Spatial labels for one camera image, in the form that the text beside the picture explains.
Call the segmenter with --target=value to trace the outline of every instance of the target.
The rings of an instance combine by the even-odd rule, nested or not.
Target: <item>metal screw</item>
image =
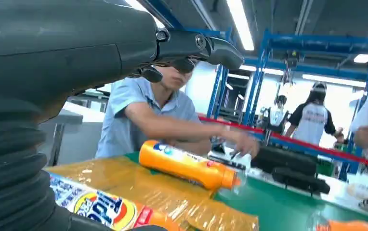
[[[167,34],[165,31],[158,31],[156,33],[157,40],[165,40],[167,38]]]
[[[200,49],[204,49],[205,48],[205,38],[204,38],[204,36],[202,36],[202,35],[196,35],[196,45]]]

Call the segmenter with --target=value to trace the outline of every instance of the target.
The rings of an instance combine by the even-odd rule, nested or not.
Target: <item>black robotic arm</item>
[[[55,204],[38,123],[85,89],[126,76],[160,81],[153,64],[191,71],[188,58],[243,63],[223,40],[158,30],[148,13],[106,0],[0,0],[0,231],[108,230]]]

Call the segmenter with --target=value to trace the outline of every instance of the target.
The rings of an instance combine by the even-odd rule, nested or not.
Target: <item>tide logo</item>
[[[83,195],[76,202],[74,213],[121,231],[134,224],[137,208],[132,202],[120,197],[92,192]]]
[[[172,155],[173,153],[172,149],[168,145],[162,143],[157,143],[156,145],[154,145],[154,150],[161,151],[166,155]]]

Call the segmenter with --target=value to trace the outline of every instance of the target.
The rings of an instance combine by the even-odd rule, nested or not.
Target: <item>red barrier bar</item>
[[[224,124],[224,125],[228,125],[228,126],[231,126],[231,127],[234,127],[234,128],[240,128],[240,129],[243,129],[243,130],[253,131],[253,132],[257,132],[257,133],[263,133],[263,129],[261,129],[261,128],[251,128],[251,127],[244,126],[244,125],[234,124],[234,123],[231,123],[231,122],[219,121],[219,120],[210,119],[210,118],[206,118],[206,117],[202,117],[202,116],[199,117],[199,120],[205,121],[205,122],[211,122],[211,123]],[[273,136],[275,138],[278,138],[280,140],[283,140],[283,141],[287,141],[287,142],[291,142],[291,143],[300,145],[300,146],[305,147],[305,148],[311,148],[311,149],[314,149],[316,151],[327,153],[327,154],[337,156],[337,157],[340,157],[340,158],[344,158],[344,159],[348,159],[348,160],[368,164],[368,160],[366,158],[351,155],[351,154],[344,153],[344,152],[341,152],[341,151],[321,148],[321,147],[313,145],[311,143],[306,143],[306,142],[296,140],[296,139],[293,139],[293,138],[290,138],[290,137],[282,136],[282,135],[279,135],[279,134],[276,134],[276,133],[272,133],[271,136]]]
[[[216,119],[210,119],[210,118],[206,118],[206,117],[203,117],[203,116],[199,116],[199,120],[204,121],[204,122],[224,124],[224,125],[231,126],[233,128],[240,128],[242,130],[253,131],[253,132],[257,132],[257,133],[263,133],[263,129],[261,129],[261,128],[251,128],[251,127],[248,127],[248,126],[244,126],[244,125],[240,125],[240,124],[234,124],[234,123],[231,123],[231,122],[225,122],[225,121],[220,121],[220,120],[216,120]]]

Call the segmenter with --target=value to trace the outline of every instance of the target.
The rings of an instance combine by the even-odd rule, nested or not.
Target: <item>detergent bottle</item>
[[[319,212],[308,220],[309,231],[368,231],[368,223],[360,220],[340,222],[327,220]]]
[[[190,180],[209,190],[231,189],[237,173],[225,165],[158,141],[146,141],[140,149],[141,165]]]

